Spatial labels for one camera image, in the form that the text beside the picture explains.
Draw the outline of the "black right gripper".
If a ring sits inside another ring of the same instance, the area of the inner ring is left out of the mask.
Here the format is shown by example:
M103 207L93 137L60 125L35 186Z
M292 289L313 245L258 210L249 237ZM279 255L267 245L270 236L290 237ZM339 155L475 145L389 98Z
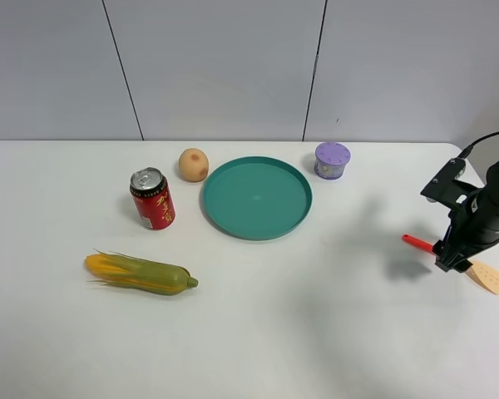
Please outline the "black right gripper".
M437 266L444 272L465 273L469 258L499 244L499 161L487 171L487 182L450 209L444 238L432 246Z

